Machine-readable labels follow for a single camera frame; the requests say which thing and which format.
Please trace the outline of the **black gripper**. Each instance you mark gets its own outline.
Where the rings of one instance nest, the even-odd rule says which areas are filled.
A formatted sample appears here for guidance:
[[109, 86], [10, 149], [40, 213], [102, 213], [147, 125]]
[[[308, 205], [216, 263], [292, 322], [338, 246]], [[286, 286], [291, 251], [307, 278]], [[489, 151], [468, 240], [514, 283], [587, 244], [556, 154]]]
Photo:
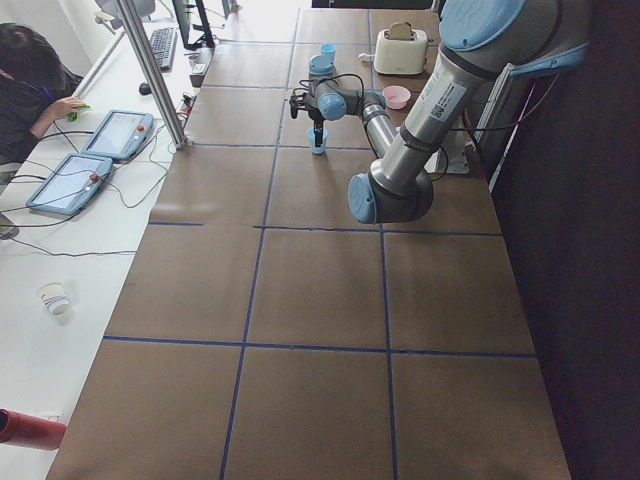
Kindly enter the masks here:
[[308, 116], [313, 121], [314, 145], [321, 146], [325, 118], [319, 110], [309, 110]]

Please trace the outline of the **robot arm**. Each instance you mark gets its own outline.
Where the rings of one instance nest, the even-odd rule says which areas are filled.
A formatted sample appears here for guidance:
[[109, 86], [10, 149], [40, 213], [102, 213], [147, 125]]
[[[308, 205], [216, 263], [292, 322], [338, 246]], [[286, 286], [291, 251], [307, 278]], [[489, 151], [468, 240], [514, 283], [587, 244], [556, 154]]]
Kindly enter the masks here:
[[559, 74], [579, 65], [588, 46], [591, 9], [589, 1], [448, 1], [433, 73], [399, 128], [393, 127], [381, 95], [340, 87], [326, 55], [310, 60], [308, 90], [290, 98], [291, 111], [307, 111], [317, 146], [324, 122], [345, 115], [361, 119], [379, 157], [350, 180], [348, 204], [357, 221], [417, 220], [434, 196], [425, 165], [478, 88], [497, 79], [507, 65], [515, 77]]

